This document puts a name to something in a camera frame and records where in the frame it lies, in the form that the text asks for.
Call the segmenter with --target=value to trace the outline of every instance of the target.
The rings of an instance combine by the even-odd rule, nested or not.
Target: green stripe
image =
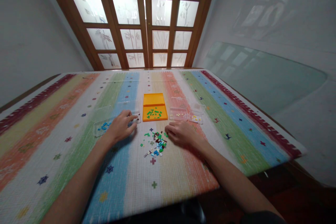
[[[112,76],[111,82],[107,84],[101,96],[98,98],[95,109],[108,105],[114,106],[123,80],[125,79],[125,75],[125,73],[115,73]],[[83,131],[79,132],[75,137],[74,143],[67,153],[66,159],[62,162],[57,174],[48,186],[48,189],[41,197],[38,205],[34,208],[34,212],[29,218],[29,223],[39,223],[42,220],[43,216],[59,196],[62,189],[67,185],[91,152],[98,140],[93,135],[93,124],[97,117],[99,117],[97,113],[92,113],[86,121],[86,126],[82,127]]]
[[[236,156],[238,163],[243,167],[243,173],[246,176],[250,176],[255,174],[256,170],[269,169],[270,165],[266,162],[261,153],[252,145],[246,135],[213,99],[212,95],[205,89],[205,87],[203,87],[191,72],[182,72],[182,74],[185,74],[183,77],[189,79],[186,80],[186,82],[194,96],[198,99],[198,102],[209,107],[209,109],[205,109],[206,113],[222,136],[224,144],[231,149],[232,153]],[[230,134],[232,138],[226,140],[225,134]],[[246,163],[242,162],[242,155],[247,160]]]

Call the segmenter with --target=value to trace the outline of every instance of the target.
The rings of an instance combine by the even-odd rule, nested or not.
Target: blue stripe
[[[282,162],[289,160],[289,157],[279,147],[276,147],[271,143],[272,140],[267,138],[259,131],[259,128],[253,124],[250,119],[227,99],[221,91],[212,85],[201,72],[191,71],[194,77],[202,84],[202,86],[211,94],[214,100],[222,107],[225,113],[232,119],[232,121],[241,129],[241,131],[247,136],[252,145],[262,154],[267,163],[272,167],[279,165],[276,158],[279,158]],[[260,141],[264,142],[266,146],[261,145]]]
[[[132,101],[137,98],[139,77],[140,74],[138,72],[126,74],[125,81],[119,91],[117,103]],[[127,109],[133,110],[134,103],[129,105],[131,107],[127,106]],[[112,116],[120,114],[123,109],[124,107],[122,105],[116,104]],[[122,218],[124,196],[127,186],[130,142],[131,137],[128,137],[115,145],[115,147],[118,148],[117,152],[108,152],[92,190],[93,194],[89,200],[90,204],[85,212],[83,223],[106,223]],[[108,166],[113,166],[113,171],[110,173],[106,172]],[[100,198],[102,194],[104,195],[105,193],[107,194],[107,199],[101,202]]]

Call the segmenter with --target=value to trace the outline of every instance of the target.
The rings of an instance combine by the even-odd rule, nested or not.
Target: table
[[[2,222],[38,223],[95,145],[97,109],[111,106],[117,114],[119,102],[137,99],[142,110],[145,93],[163,93],[167,109],[171,97],[205,105],[203,124],[189,124],[247,176],[306,153],[207,70],[61,74],[0,116]],[[109,151],[83,223],[113,221],[219,187],[198,153],[168,138],[163,156],[144,157],[152,147],[145,134],[163,131],[168,122],[141,122]]]

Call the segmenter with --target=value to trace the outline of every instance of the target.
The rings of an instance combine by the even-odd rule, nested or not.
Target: glass pane
[[[191,34],[191,31],[175,32],[174,50],[188,50]]]
[[[118,54],[98,54],[104,69],[119,69],[121,68]]]
[[[283,111],[327,79],[309,66],[252,48],[223,42],[213,47],[198,67],[209,69],[267,114]]]
[[[74,0],[84,23],[107,23],[101,0]]]
[[[186,53],[177,53],[173,54],[173,58],[171,60],[172,67],[184,67],[184,63],[186,61],[187,54]]]
[[[141,30],[121,29],[125,49],[142,49]]]
[[[130,68],[145,67],[144,54],[142,52],[126,53],[128,65]]]
[[[168,49],[169,31],[153,31],[153,49]]]
[[[178,8],[177,26],[193,27],[197,12],[198,2],[180,0]]]
[[[97,50],[115,50],[110,29],[87,28],[94,47]]]
[[[172,0],[152,0],[152,24],[170,26]]]
[[[138,0],[113,0],[119,24],[139,25]]]
[[[153,65],[156,67],[166,67],[167,66],[167,56],[165,53],[154,53],[153,54]]]

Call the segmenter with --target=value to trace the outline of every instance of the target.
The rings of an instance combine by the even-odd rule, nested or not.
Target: wooden door
[[[148,68],[144,0],[57,0],[95,70]]]
[[[93,68],[105,70],[191,67],[211,0],[57,2]]]
[[[206,1],[146,0],[150,68],[191,67],[209,9]]]

